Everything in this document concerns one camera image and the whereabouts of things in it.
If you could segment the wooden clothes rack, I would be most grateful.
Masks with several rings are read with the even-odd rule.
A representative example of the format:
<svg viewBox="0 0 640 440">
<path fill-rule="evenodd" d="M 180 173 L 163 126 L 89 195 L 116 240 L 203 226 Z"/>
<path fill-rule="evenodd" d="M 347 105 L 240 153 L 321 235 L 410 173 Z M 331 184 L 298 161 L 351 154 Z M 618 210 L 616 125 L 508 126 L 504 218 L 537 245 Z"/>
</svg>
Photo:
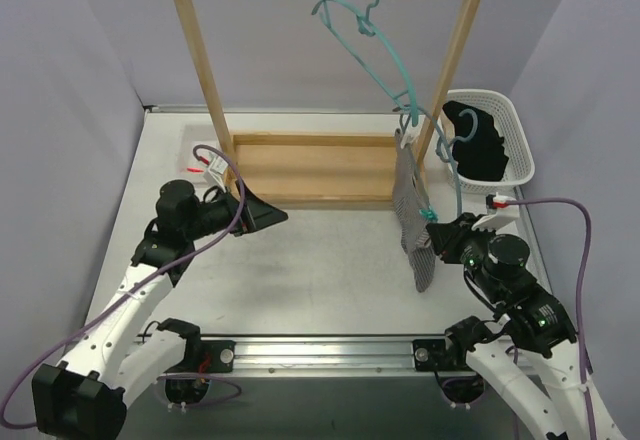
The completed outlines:
<svg viewBox="0 0 640 440">
<path fill-rule="evenodd" d="M 386 210 L 399 113 L 311 10 L 319 0 L 173 0 L 222 151 L 281 208 Z M 372 0 L 346 0 L 364 10 Z M 481 0 L 380 0 L 371 13 L 437 120 Z M 359 40 L 340 6 L 331 19 Z M 423 163 L 434 127 L 421 112 L 411 145 Z"/>
</svg>

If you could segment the teal hanger with black underwear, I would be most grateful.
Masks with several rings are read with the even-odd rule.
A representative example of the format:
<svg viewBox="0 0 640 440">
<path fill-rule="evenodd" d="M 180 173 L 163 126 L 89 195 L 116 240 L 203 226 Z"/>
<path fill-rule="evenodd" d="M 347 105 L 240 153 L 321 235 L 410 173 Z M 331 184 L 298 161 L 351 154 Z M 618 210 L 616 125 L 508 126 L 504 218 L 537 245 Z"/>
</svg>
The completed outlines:
<svg viewBox="0 0 640 440">
<path fill-rule="evenodd" d="M 419 125 L 421 106 L 416 88 L 408 69 L 387 36 L 375 25 L 371 13 L 380 0 L 372 0 L 364 10 L 346 0 L 319 0 L 311 10 L 324 27 L 334 36 L 350 56 L 379 86 L 398 112 L 398 130 L 405 133 L 409 127 Z M 333 7 L 340 6 L 354 17 L 359 40 L 355 36 L 346 38 L 331 19 Z"/>
</svg>

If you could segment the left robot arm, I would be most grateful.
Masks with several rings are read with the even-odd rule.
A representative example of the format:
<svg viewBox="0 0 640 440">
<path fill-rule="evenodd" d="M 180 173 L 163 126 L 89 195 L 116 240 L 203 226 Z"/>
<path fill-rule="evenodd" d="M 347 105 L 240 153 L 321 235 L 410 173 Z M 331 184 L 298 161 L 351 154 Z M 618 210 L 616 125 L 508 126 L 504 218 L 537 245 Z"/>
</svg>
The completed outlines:
<svg viewBox="0 0 640 440">
<path fill-rule="evenodd" d="M 173 368 L 187 377 L 201 363 L 200 329 L 188 322 L 168 319 L 142 347 L 132 345 L 198 254 L 196 241 L 242 236 L 287 220 L 285 211 L 242 182 L 236 185 L 239 198 L 217 188 L 210 201 L 199 199 L 187 180 L 160 188 L 156 216 L 108 305 L 57 364 L 41 365 L 31 380 L 40 432 L 59 439 L 114 439 L 129 407 L 158 377 Z"/>
</svg>

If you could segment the teal hanger with striped underwear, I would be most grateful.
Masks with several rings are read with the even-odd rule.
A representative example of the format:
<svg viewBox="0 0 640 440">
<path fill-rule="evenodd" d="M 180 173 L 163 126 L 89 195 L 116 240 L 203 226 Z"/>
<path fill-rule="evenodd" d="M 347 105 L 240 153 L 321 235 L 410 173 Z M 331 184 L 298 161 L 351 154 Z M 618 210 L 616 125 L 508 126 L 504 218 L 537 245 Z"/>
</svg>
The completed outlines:
<svg viewBox="0 0 640 440">
<path fill-rule="evenodd" d="M 455 136 L 451 140 L 448 140 L 446 134 L 444 133 L 444 130 L 441 128 L 439 124 L 439 121 L 435 120 L 422 107 L 419 107 L 418 110 L 422 112 L 425 118 L 430 121 L 430 125 L 434 127 L 438 135 L 438 140 L 436 144 L 436 155 L 442 162 L 447 163 L 450 167 L 453 184 L 454 184 L 454 190 L 456 194 L 456 211 L 457 211 L 457 215 L 460 216 L 462 214 L 462 207 L 463 207 L 461 182 L 460 182 L 460 177 L 458 173 L 457 161 L 454 159 L 454 156 L 452 154 L 452 146 L 456 142 L 468 143 L 473 139 L 478 128 L 478 123 L 479 123 L 478 116 L 475 113 L 475 111 L 472 110 L 471 108 L 466 108 L 462 110 L 460 112 L 460 117 L 467 115 L 471 118 L 471 131 L 465 137 Z M 408 129 L 417 130 L 417 118 L 412 117 L 410 111 L 402 111 L 399 118 L 399 131 L 400 133 L 402 133 Z"/>
</svg>

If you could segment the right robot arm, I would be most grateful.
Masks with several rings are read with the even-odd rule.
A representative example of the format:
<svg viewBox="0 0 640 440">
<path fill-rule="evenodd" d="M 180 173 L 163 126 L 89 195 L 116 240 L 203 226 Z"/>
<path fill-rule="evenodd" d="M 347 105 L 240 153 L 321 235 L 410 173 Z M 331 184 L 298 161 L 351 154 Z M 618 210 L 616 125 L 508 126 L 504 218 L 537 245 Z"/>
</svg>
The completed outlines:
<svg viewBox="0 0 640 440">
<path fill-rule="evenodd" d="M 470 316 L 449 327 L 446 362 L 488 383 L 536 439 L 621 439 L 589 372 L 578 331 L 560 301 L 527 269 L 522 238 L 482 228 L 465 213 L 426 229 L 435 254 L 460 265 L 492 310 L 498 332 Z"/>
</svg>

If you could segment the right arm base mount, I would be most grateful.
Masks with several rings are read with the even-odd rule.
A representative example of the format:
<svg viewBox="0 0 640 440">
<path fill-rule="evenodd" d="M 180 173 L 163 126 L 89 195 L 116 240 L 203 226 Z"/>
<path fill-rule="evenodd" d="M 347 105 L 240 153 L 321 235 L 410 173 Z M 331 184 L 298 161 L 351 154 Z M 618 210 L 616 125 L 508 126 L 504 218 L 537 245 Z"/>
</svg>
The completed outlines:
<svg viewBox="0 0 640 440">
<path fill-rule="evenodd" d="M 444 338 L 423 338 L 412 341 L 414 369 L 439 375 L 471 372 L 461 354 L 446 345 Z"/>
</svg>

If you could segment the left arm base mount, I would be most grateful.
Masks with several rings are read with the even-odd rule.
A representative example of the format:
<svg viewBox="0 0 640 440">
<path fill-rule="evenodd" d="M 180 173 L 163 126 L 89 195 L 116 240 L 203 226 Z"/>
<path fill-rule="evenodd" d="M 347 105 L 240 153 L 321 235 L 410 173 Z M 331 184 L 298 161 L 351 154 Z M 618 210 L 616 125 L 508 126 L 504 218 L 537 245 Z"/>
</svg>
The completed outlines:
<svg viewBox="0 0 640 440">
<path fill-rule="evenodd" d="M 233 370 L 236 343 L 231 340 L 204 341 L 196 350 L 193 372 L 230 373 Z"/>
</svg>

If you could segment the black underwear beige waistband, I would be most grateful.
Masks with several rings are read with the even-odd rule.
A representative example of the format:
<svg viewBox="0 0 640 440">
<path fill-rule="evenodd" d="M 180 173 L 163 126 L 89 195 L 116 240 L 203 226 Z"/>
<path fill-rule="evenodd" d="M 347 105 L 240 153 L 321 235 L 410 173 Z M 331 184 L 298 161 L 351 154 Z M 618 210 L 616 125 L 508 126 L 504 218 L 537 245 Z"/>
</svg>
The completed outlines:
<svg viewBox="0 0 640 440">
<path fill-rule="evenodd" d="M 498 182 L 503 178 L 509 157 L 505 152 L 505 139 L 496 130 L 494 118 L 484 110 L 454 100 L 444 104 L 443 113 L 453 124 L 455 135 L 465 137 L 471 131 L 471 118 L 460 117 L 460 112 L 466 108 L 475 111 L 479 123 L 470 142 L 456 142 L 452 146 L 458 173 L 470 180 Z"/>
</svg>

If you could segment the teal clothespin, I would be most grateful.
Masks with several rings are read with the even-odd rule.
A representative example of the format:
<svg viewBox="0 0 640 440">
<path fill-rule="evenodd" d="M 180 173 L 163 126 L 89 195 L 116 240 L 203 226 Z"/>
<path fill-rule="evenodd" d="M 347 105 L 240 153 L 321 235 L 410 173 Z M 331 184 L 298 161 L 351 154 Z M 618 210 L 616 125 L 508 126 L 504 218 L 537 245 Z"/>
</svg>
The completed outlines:
<svg viewBox="0 0 640 440">
<path fill-rule="evenodd" d="M 438 222 L 438 215 L 432 208 L 420 209 L 419 213 L 429 222 Z"/>
</svg>

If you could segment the grey striped underwear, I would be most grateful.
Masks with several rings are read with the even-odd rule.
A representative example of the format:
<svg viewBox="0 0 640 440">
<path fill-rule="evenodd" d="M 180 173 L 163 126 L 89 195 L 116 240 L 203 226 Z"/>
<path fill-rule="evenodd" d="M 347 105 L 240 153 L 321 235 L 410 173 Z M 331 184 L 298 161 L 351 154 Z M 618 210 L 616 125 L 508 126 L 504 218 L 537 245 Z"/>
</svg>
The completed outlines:
<svg viewBox="0 0 640 440">
<path fill-rule="evenodd" d="M 396 151 L 392 203 L 400 224 L 401 248 L 413 272 L 415 288 L 419 293 L 427 290 L 435 274 L 436 255 L 426 226 L 429 222 L 419 210 L 431 208 L 411 146 L 400 148 L 400 131 L 394 132 Z"/>
</svg>

